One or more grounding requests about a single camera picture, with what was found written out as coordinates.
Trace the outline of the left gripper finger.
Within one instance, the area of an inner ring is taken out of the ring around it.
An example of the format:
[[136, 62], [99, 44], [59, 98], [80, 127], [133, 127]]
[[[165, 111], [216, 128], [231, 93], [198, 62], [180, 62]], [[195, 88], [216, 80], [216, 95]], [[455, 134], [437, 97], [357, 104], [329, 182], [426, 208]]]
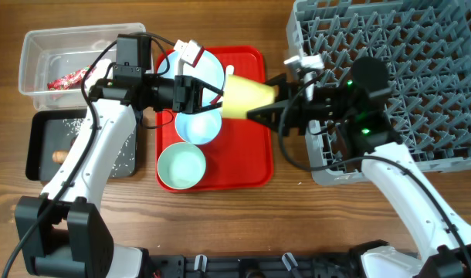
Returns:
[[199, 83], [203, 88], [207, 88], [208, 90], [211, 90], [213, 93], [218, 94], [219, 96], [223, 95], [223, 90], [217, 88], [216, 86], [213, 86], [209, 83], [206, 83], [205, 81], [199, 80]]
[[222, 102], [219, 103], [202, 103], [199, 109], [199, 113], [204, 113], [210, 110], [217, 110], [222, 107]]

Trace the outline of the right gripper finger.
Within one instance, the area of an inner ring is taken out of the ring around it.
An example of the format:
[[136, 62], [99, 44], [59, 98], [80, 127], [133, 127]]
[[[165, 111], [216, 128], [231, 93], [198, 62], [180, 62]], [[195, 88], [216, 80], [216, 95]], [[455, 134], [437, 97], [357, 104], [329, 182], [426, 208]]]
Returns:
[[293, 97], [297, 93], [297, 84], [287, 80], [285, 73], [281, 73], [264, 82], [265, 85], [276, 87], [278, 97]]
[[247, 119], [261, 124], [264, 127], [268, 127], [271, 131], [275, 131], [276, 133], [282, 128], [283, 133], [288, 134], [291, 128], [297, 128], [296, 110], [293, 108], [289, 109], [284, 123], [281, 123], [283, 112], [288, 103], [288, 100], [281, 100], [249, 110], [246, 113]]

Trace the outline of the yellow cup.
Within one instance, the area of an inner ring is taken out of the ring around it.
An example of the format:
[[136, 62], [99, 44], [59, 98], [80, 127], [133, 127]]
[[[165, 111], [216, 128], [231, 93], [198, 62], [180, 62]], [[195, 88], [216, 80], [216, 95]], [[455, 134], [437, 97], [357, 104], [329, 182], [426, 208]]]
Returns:
[[223, 91], [222, 118], [246, 119], [247, 112], [274, 102], [276, 90], [236, 75], [228, 75]]

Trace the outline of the light blue bowl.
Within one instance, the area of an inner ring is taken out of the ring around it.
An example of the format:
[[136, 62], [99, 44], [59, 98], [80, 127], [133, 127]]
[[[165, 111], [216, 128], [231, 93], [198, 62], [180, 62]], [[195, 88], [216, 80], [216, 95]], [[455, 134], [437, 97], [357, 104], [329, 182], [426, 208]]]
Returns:
[[175, 118], [175, 130], [185, 142], [195, 145], [208, 144], [219, 134], [222, 117], [218, 110], [200, 114], [179, 113]]

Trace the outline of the mint green bowl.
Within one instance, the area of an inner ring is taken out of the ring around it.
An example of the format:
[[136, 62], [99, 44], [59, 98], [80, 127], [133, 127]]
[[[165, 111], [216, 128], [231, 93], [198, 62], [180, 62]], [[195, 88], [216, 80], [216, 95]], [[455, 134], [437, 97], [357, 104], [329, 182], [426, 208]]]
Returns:
[[205, 156], [198, 147], [179, 142], [161, 152], [157, 162], [157, 173], [168, 188], [185, 190], [201, 181], [206, 167]]

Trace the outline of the pile of white rice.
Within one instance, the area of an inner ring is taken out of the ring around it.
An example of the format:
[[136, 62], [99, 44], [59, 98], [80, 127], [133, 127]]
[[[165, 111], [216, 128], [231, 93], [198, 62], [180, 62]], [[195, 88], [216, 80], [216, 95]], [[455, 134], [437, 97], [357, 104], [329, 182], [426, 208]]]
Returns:
[[[70, 118], [57, 120], [57, 123], [63, 128], [63, 146], [58, 150], [69, 151], [80, 131], [84, 118]], [[116, 161], [113, 164], [110, 176], [112, 178], [125, 178], [131, 176], [136, 168], [136, 148], [137, 148], [137, 128], [123, 143], [122, 148], [118, 152]]]

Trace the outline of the red snack wrapper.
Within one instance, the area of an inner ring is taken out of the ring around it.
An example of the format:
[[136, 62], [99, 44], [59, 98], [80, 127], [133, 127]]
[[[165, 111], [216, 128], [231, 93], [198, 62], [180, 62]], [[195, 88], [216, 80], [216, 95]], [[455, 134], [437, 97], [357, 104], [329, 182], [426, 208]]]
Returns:
[[90, 66], [85, 66], [75, 72], [69, 73], [57, 80], [54, 80], [47, 84], [48, 90], [68, 90], [74, 86], [82, 83], [86, 72], [90, 69]]

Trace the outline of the carrot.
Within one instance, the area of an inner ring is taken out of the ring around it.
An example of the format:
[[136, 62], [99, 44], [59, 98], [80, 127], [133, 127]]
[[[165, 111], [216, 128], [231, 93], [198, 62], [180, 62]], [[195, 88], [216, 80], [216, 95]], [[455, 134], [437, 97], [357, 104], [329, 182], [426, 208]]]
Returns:
[[63, 164], [64, 161], [66, 160], [68, 154], [69, 154], [69, 152], [65, 151], [65, 150], [54, 151], [53, 154], [52, 154], [52, 160], [53, 160], [53, 162], [55, 162], [57, 164]]

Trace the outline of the white tissue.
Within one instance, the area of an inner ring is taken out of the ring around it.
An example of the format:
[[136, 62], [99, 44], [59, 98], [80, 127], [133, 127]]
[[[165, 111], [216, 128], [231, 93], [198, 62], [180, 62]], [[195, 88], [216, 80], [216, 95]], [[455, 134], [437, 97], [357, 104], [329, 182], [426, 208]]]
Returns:
[[88, 79], [86, 80], [87, 86], [92, 86], [94, 85], [99, 79], [103, 78], [107, 72], [108, 66], [112, 63], [110, 59], [102, 59], [100, 60], [95, 68], [93, 69], [93, 72], [90, 74]]

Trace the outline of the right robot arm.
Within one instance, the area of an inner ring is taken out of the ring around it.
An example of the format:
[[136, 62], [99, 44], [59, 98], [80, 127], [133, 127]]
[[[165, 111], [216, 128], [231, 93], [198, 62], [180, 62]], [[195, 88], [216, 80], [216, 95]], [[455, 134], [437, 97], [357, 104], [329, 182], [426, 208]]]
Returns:
[[247, 117], [278, 135], [295, 127], [300, 132], [312, 120], [332, 120], [347, 152], [391, 203], [418, 249], [411, 257], [382, 241], [350, 251], [350, 272], [359, 277], [471, 277], [471, 225], [464, 221], [419, 170], [384, 106], [391, 96], [384, 62], [357, 59], [344, 84], [317, 87], [285, 77], [249, 91], [255, 104]]

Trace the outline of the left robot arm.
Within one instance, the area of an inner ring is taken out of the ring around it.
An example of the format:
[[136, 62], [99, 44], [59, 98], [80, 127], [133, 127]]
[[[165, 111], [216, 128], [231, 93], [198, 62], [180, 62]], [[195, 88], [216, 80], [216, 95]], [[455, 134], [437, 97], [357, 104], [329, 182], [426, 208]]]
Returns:
[[198, 114], [208, 110], [208, 84], [151, 70], [151, 47], [163, 38], [148, 32], [120, 34], [112, 72], [81, 90], [86, 119], [53, 179], [37, 197], [20, 198], [15, 208], [19, 243], [27, 271], [48, 277], [145, 277], [152, 274], [149, 252], [114, 242], [100, 214], [103, 191], [137, 113], [148, 107]]

